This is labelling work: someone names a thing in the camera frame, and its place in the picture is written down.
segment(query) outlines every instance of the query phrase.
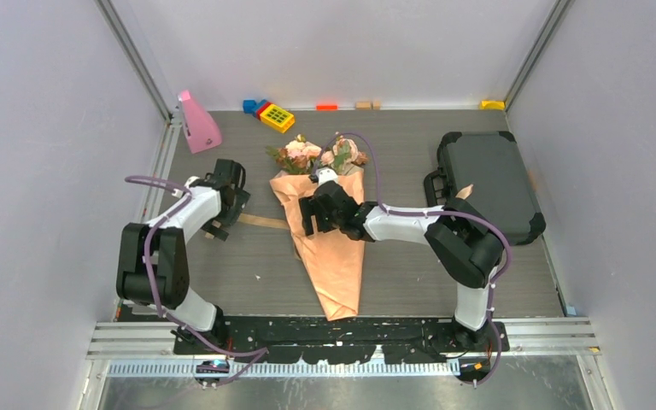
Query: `white wall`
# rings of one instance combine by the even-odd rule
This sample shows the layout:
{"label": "white wall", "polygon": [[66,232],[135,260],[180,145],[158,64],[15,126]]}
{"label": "white wall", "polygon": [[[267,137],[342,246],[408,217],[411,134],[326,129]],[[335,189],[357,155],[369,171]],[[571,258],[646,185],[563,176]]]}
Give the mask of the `white wall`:
{"label": "white wall", "polygon": [[114,0],[165,98],[208,109],[503,100],[554,0]]}
{"label": "white wall", "polygon": [[0,1],[0,410],[73,408],[163,125],[92,1]]}
{"label": "white wall", "polygon": [[620,408],[656,408],[656,2],[575,2],[509,115]]}

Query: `blue toy block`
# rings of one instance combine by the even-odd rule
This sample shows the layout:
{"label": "blue toy block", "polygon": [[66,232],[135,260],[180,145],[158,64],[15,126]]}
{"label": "blue toy block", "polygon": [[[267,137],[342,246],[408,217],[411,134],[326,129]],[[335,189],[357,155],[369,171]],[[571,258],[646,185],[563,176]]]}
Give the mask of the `blue toy block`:
{"label": "blue toy block", "polygon": [[258,102],[256,100],[243,100],[243,112],[245,114],[255,115],[257,108]]}

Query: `yellow block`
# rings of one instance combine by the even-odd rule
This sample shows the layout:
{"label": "yellow block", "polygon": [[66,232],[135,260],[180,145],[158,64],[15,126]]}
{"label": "yellow block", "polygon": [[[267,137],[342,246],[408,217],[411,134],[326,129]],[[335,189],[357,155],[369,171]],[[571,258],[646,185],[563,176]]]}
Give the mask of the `yellow block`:
{"label": "yellow block", "polygon": [[505,107],[503,101],[484,100],[479,103],[479,109],[504,109]]}
{"label": "yellow block", "polygon": [[275,104],[270,104],[261,113],[261,121],[277,132],[285,133],[293,124],[296,117]]}

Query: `pink flower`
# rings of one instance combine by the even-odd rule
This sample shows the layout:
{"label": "pink flower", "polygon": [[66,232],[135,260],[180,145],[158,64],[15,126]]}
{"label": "pink flower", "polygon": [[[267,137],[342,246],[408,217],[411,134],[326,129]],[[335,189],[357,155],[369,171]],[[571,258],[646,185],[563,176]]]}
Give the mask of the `pink flower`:
{"label": "pink flower", "polygon": [[320,163],[323,165],[330,165],[333,163],[333,160],[335,160],[336,157],[333,155],[332,152],[326,151],[323,153],[323,156],[320,157]]}
{"label": "pink flower", "polygon": [[306,148],[305,143],[301,143],[300,141],[290,141],[287,145],[285,145],[285,149],[288,150],[288,156],[290,158],[297,158],[299,156],[303,155],[303,150]]}
{"label": "pink flower", "polygon": [[306,148],[303,150],[303,154],[308,158],[318,158],[318,155],[320,155],[320,147],[312,143],[307,143]]}

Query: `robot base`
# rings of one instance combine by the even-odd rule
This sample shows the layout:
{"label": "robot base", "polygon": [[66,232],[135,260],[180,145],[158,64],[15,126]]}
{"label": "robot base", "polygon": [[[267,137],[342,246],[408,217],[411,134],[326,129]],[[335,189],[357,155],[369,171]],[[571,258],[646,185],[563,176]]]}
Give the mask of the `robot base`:
{"label": "robot base", "polygon": [[[437,363],[466,351],[496,351],[490,326],[469,335],[466,328],[448,319],[379,317],[329,322],[323,317],[226,316],[224,323],[229,333],[227,349],[245,352],[268,347],[261,360],[268,363],[292,364],[300,359],[308,364],[320,360],[365,363],[376,353],[383,355],[386,364]],[[500,333],[505,332],[501,322],[495,325]],[[509,350],[506,338],[501,349]],[[207,354],[210,350],[199,342],[178,339],[174,353]]]}
{"label": "robot base", "polygon": [[[215,309],[217,310],[217,312],[215,314],[215,320],[213,323],[212,330],[201,331],[200,334],[206,339],[208,339],[208,341],[214,344],[215,346],[221,349],[226,349],[228,347],[227,344],[230,338],[230,331],[225,323],[225,315],[222,313],[222,309],[217,306],[215,306]],[[178,328],[175,331],[170,331],[170,333],[172,333],[176,337],[175,344],[182,342],[182,343],[187,343],[196,346],[203,346],[202,342],[197,340],[195,335],[193,335],[187,330],[182,330]]]}

